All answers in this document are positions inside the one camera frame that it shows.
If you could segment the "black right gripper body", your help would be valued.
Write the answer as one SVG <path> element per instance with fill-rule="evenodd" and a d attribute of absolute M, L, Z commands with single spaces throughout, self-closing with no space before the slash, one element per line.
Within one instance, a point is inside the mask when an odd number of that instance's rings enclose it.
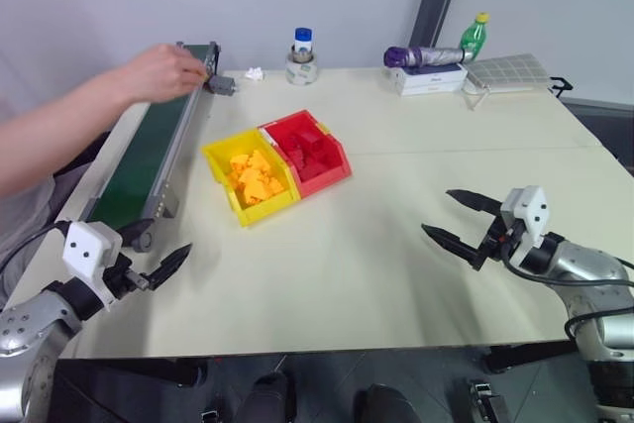
<path fill-rule="evenodd" d="M 506 225 L 501 217 L 496 217 L 477 247 L 475 256 L 470 260 L 471 267 L 474 270 L 480 270 L 487 259 L 499 262 L 502 249 L 507 246 L 508 252 L 514 251 L 524 231 L 525 226 L 519 220 Z"/>

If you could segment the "person's bare hand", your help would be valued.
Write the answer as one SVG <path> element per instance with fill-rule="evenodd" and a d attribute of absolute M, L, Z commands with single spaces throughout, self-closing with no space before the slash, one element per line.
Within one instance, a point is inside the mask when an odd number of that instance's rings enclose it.
<path fill-rule="evenodd" d="M 115 90 L 130 103 L 164 102 L 193 92 L 208 78 L 203 62 L 189 50 L 160 44 L 116 70 Z"/>

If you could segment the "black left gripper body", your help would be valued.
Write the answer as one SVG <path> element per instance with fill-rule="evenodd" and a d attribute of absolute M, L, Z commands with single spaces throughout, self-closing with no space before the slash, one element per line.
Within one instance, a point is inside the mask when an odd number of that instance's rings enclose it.
<path fill-rule="evenodd" d="M 119 253 L 114 263 L 103 271 L 104 284 L 117 300 L 122 300 L 137 289 L 142 291 L 151 289 L 150 279 L 144 274 L 133 271 L 131 265 L 132 261 Z"/>

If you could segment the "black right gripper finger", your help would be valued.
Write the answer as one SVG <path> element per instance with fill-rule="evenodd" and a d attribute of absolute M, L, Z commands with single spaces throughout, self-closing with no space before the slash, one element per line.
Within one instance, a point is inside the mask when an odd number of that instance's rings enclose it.
<path fill-rule="evenodd" d="M 441 248 L 466 261 L 474 270 L 481 269 L 483 261 L 478 249 L 464 243 L 458 236 L 442 228 L 426 224 L 422 224 L 421 228 Z"/>
<path fill-rule="evenodd" d="M 483 211 L 495 217 L 500 215 L 501 202 L 498 200 L 464 189 L 449 189 L 446 193 L 472 210 Z"/>

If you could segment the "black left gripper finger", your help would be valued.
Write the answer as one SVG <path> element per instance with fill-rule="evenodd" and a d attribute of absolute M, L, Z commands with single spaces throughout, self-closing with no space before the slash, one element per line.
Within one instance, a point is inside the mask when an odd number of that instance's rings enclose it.
<path fill-rule="evenodd" d="M 192 244 L 187 244 L 160 261 L 159 266 L 147 276 L 149 290 L 156 290 L 172 277 L 183 265 L 191 252 Z"/>
<path fill-rule="evenodd" d="M 153 218 L 136 220 L 128 225 L 118 228 L 116 233 L 121 236 L 123 246 L 132 246 L 133 243 L 140 238 L 153 223 Z"/>

